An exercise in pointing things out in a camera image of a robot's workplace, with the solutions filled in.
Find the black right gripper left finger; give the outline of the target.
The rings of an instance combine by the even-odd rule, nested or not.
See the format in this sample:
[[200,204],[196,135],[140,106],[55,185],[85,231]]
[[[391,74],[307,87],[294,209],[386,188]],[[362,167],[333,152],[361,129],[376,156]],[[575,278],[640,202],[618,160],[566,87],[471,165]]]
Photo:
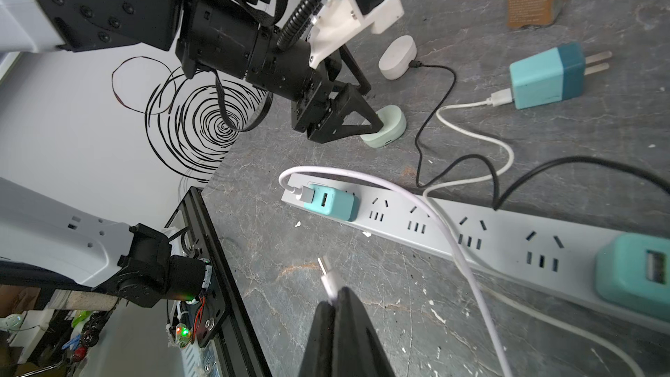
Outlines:
[[336,376],[335,319],[337,307],[322,301],[316,307],[298,376]]

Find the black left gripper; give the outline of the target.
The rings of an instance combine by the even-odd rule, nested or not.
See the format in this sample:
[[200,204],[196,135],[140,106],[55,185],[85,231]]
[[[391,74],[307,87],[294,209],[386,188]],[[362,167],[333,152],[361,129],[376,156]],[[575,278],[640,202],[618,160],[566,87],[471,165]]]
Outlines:
[[[302,0],[284,27],[288,0],[185,0],[176,56],[188,78],[199,70],[226,73],[291,101],[291,125],[325,144],[374,134],[384,123],[363,96],[372,87],[346,45],[312,69],[299,39],[315,5]],[[345,66],[357,84],[338,80]],[[334,99],[331,93],[338,93]],[[347,124],[352,114],[362,124]]]

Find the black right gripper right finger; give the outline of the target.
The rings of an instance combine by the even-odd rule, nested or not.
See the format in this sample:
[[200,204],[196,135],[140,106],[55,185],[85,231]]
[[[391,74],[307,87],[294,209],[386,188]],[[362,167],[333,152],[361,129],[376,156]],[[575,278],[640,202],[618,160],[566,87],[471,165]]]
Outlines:
[[366,307],[348,287],[338,292],[335,307],[334,375],[395,375]]

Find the white round earbud case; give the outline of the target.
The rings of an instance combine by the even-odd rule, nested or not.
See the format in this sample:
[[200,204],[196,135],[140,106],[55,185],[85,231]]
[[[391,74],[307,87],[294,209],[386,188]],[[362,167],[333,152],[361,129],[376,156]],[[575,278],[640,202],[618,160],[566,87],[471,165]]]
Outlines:
[[410,62],[415,60],[417,52],[412,36],[404,35],[396,38],[379,59],[380,73],[387,80],[401,78],[408,71]]

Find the white power strip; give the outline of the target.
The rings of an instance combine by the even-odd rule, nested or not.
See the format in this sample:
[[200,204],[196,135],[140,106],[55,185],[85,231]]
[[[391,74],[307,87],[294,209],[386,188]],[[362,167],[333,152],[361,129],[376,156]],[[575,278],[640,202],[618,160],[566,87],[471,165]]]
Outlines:
[[[450,259],[452,248],[429,216],[391,190],[296,174],[289,184],[324,185],[357,197],[350,226],[398,244]],[[593,311],[660,333],[669,324],[602,300],[595,291],[597,253],[619,231],[448,200],[437,206],[455,230],[472,268],[563,298]]]

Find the teal charger with black cable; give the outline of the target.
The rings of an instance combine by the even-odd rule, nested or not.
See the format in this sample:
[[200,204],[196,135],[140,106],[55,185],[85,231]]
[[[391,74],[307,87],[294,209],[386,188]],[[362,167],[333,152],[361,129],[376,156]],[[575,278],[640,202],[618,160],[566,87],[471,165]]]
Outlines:
[[595,261],[600,298],[669,321],[669,239],[625,233],[602,248]]

